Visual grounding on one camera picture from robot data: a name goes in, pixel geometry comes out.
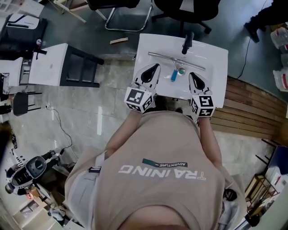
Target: gray floor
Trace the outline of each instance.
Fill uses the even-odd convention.
[[[272,0],[267,0],[264,7],[271,4]],[[242,70],[249,37],[243,29],[243,24],[249,21],[250,17],[257,14],[265,0],[221,0],[218,15],[206,23],[211,26],[212,32],[209,35],[203,33],[203,28],[197,24],[185,25],[185,30],[193,30],[195,40],[225,48],[229,51],[228,74],[238,77]],[[124,27],[135,29],[142,26],[145,14],[149,8],[149,0],[141,0],[135,9],[121,8],[117,10],[115,18],[111,23],[112,27]],[[110,10],[102,9],[101,12],[107,17]],[[152,15],[161,13],[154,6]],[[94,55],[99,54],[130,54],[136,53],[139,33],[124,33],[107,31],[104,28],[104,21],[96,13],[88,9],[77,11],[87,23],[79,21],[69,13],[63,15],[52,6],[46,4],[41,17],[47,18],[49,24],[44,36],[46,46],[60,43],[68,43],[85,52]],[[179,35],[180,22],[171,18],[162,18],[152,23],[148,22],[143,33],[153,33],[162,35]],[[260,42],[255,44],[250,42],[247,64],[245,66],[241,80],[251,83],[273,95],[288,102],[287,93],[280,92],[273,77],[273,70],[281,69],[280,53],[273,46],[269,29],[267,32],[259,31]],[[111,40],[129,37],[128,42],[110,45]]]
[[[97,72],[102,85],[100,88],[35,86],[35,91],[43,92],[35,96],[36,105],[42,105],[42,109],[20,117],[10,114],[10,123],[18,141],[17,152],[30,159],[49,150],[69,146],[70,138],[65,137],[60,129],[57,112],[46,110],[46,105],[59,112],[62,127],[72,138],[72,147],[62,155],[63,163],[76,162],[88,146],[103,150],[129,113],[124,96],[133,69],[132,61],[106,61]],[[192,114],[187,101],[179,101],[175,107],[178,106],[183,108],[184,114]],[[253,175],[265,168],[255,155],[262,158],[270,156],[271,147],[259,138],[214,133],[223,165],[230,174],[242,175],[247,186]]]

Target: black machine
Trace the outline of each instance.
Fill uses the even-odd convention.
[[[0,58],[15,60],[32,58],[33,50],[40,48],[47,20],[13,13],[6,18],[0,33]]]

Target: dark green floor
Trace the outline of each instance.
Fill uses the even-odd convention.
[[[265,7],[271,4],[267,0]],[[185,24],[185,30],[195,33],[195,40],[212,44],[229,51],[228,74],[238,77],[244,65],[249,37],[243,29],[243,24],[251,16],[256,15],[265,0],[221,0],[218,15],[206,23],[212,28],[209,35],[204,34],[204,28],[197,24]],[[135,29],[142,27],[145,14],[149,8],[149,0],[141,0],[135,9],[121,8],[115,14],[111,26]],[[109,9],[101,10],[108,17]],[[161,13],[155,6],[152,15]],[[90,9],[77,11],[87,23],[84,24],[69,13],[59,14],[47,3],[40,17],[49,20],[44,41],[46,46],[68,43],[85,52],[97,54],[128,54],[136,53],[139,33],[124,33],[107,31],[103,19]],[[170,18],[162,18],[152,23],[148,22],[143,33],[178,36],[180,22]],[[273,70],[281,69],[280,53],[273,46],[269,29],[259,31],[260,42],[250,42],[247,63],[241,80],[253,84],[288,102],[288,94],[280,92],[275,85]],[[110,45],[111,40],[129,37],[128,42]]]

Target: white plastic bucket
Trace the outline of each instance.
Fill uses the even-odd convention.
[[[0,115],[0,123],[3,123],[5,121],[9,120],[9,115],[8,114],[2,114]]]

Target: chair caster wheel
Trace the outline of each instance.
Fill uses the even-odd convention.
[[[205,34],[210,34],[211,31],[212,31],[212,29],[210,29],[210,28],[205,28],[204,33],[205,33]]]

